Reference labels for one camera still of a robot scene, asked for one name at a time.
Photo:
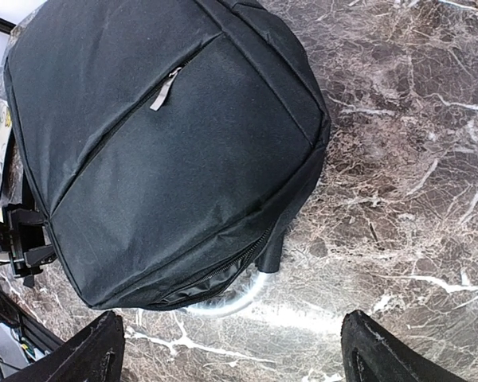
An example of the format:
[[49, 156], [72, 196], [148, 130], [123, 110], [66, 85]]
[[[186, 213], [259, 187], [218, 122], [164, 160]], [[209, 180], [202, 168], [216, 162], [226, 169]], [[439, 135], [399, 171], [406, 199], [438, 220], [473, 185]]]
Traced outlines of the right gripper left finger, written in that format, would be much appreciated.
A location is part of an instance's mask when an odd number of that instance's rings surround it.
[[56, 351], [7, 380], [120, 382], [124, 350], [123, 319], [106, 311]]

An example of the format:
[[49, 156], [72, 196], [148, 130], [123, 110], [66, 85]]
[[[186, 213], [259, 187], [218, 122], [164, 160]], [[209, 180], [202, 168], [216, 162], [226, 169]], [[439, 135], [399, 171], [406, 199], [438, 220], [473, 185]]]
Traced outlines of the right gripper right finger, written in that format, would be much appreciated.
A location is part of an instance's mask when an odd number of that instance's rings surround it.
[[361, 310], [343, 319], [341, 350], [347, 381], [463, 380], [413, 351]]

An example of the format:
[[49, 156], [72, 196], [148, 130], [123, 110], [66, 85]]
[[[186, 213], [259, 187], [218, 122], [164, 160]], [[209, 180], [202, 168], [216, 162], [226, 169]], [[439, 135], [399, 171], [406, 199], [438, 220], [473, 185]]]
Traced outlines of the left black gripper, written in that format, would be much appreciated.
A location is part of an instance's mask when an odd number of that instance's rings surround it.
[[45, 239], [45, 220], [24, 205], [7, 205], [1, 213], [0, 266], [9, 265], [13, 277], [32, 287], [41, 268], [56, 260], [53, 245]]

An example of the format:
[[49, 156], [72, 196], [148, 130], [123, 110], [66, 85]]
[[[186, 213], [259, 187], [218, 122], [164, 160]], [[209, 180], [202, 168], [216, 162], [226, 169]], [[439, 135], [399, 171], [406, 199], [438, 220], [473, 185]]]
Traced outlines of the black student backpack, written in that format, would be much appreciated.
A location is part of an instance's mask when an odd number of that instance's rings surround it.
[[94, 310], [178, 310], [280, 268], [331, 129], [256, 1], [48, 1], [4, 68], [25, 177]]

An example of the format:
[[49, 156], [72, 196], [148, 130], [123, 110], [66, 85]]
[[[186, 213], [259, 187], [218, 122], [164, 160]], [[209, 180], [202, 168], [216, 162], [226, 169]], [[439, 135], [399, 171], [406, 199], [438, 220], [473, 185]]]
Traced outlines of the black front rail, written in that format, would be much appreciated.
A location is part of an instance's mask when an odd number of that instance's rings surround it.
[[45, 328], [36, 318], [26, 313], [12, 298], [0, 288], [0, 324], [10, 329], [13, 338], [20, 345], [26, 345], [33, 355], [33, 349], [42, 353], [52, 353], [64, 342]]

